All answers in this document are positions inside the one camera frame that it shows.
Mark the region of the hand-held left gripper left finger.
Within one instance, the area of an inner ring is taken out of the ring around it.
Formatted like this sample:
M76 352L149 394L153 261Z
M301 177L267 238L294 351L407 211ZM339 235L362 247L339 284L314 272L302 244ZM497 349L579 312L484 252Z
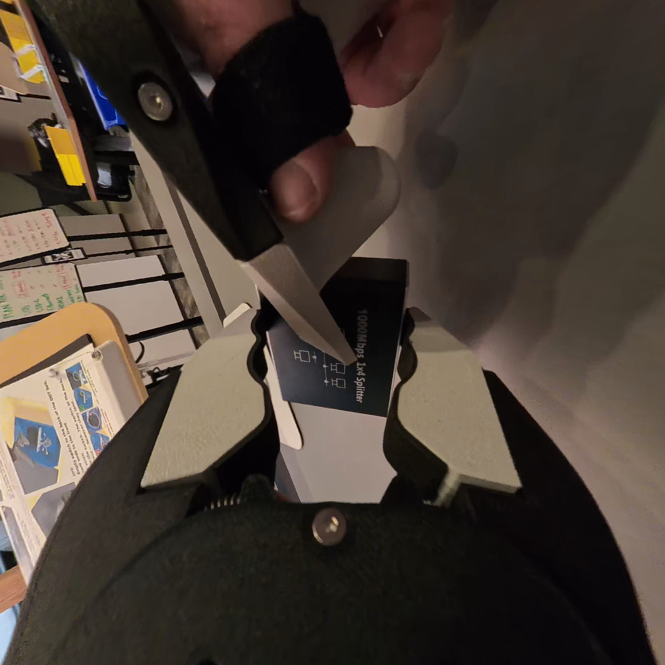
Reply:
M261 311L237 309L181 370L140 486L202 484L219 498L274 497L278 427Z

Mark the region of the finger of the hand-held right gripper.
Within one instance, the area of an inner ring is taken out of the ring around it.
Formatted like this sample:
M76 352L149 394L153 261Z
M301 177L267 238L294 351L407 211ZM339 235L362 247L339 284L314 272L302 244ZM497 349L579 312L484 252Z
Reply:
M277 243L242 270L304 342L349 365L354 352L291 248Z

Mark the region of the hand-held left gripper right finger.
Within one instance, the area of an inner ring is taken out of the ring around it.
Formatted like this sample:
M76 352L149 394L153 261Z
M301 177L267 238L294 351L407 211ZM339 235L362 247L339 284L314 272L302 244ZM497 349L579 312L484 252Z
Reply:
M383 452L422 503L449 505L463 486L522 488L480 363L416 307L405 314L396 376Z

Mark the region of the black ethernet splitter box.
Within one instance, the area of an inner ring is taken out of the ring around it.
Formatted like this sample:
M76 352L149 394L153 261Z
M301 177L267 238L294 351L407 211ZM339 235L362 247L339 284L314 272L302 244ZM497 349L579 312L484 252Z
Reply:
M282 398L385 417L407 286L407 261L375 257L353 257L328 281L321 297L356 356L349 365L301 340L273 313L267 342Z

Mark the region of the person's right hand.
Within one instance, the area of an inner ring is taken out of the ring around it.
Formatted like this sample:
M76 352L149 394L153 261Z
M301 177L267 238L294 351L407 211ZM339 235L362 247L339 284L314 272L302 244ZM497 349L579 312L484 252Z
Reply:
M263 29L295 12L294 1L175 1L174 6L176 26L215 77ZM452 1L387 2L340 55L352 104L381 108L404 99L437 57L452 8ZM337 153L353 145L344 131L282 165L269 183L279 216L311 220L332 189Z

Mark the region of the small blue parts bin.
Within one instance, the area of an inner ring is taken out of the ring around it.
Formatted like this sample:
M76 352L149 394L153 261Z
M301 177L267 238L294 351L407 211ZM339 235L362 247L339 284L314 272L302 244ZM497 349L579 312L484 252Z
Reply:
M109 99L107 99L82 63L75 57L72 58L72 62L74 63L74 68L77 71L82 86L87 90L87 93L90 96L104 130L108 131L114 127L126 128L126 122L124 119L113 107Z

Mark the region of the brown background work table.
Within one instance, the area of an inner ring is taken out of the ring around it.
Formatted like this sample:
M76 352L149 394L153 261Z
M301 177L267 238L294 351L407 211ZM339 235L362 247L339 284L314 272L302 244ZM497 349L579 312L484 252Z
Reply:
M39 91L19 94L20 101L47 104L28 121L27 132L35 145L39 166L26 179L45 206L78 202L126 203L132 198L134 170L138 164L128 128L104 130L92 100L74 68L71 55L37 13L36 1L2 1L1 8L20 14L45 67L46 83L27 84ZM68 186L46 136L45 126L71 133L84 170L84 186Z

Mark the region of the white metal document stand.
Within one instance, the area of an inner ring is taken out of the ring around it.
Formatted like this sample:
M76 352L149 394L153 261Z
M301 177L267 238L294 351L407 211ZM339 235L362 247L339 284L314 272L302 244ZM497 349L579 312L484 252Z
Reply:
M108 365L109 386L104 388L113 395L115 409L122 414L126 422L148 397L136 361L132 358L128 338L119 321L108 309L93 303L74 305L74 312L63 310L55 314L55 331L49 342L62 341L67 335L84 331L85 334L71 341L61 350L45 360L46 369L51 376L59 375L60 367L69 361L74 364L79 355L91 347L91 358ZM303 435L296 422L293 409L281 395L277 371L271 356L269 343L265 344L267 363L266 383L277 419L280 441L285 445L300 450L303 447Z

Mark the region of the small yellow parts bin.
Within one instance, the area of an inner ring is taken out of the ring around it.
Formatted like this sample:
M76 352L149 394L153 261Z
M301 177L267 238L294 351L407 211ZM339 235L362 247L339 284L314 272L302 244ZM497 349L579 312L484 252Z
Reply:
M9 45L1 52L1 86L27 94L27 84L46 83L45 67L27 23L20 14L1 9L1 26Z
M68 129L45 126L46 136L68 186L84 186L87 179Z

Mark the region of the whiteboard with red writing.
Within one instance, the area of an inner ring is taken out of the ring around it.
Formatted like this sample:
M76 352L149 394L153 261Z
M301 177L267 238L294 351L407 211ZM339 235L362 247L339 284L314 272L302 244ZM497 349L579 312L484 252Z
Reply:
M2 265L38 258L69 247L69 239L52 208L1 216Z

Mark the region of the whiteboard with green writing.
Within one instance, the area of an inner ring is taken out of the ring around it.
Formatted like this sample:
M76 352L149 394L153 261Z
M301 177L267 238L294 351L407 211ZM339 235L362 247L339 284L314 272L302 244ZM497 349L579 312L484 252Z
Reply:
M77 267L72 263L1 271L1 325L26 323L85 302Z

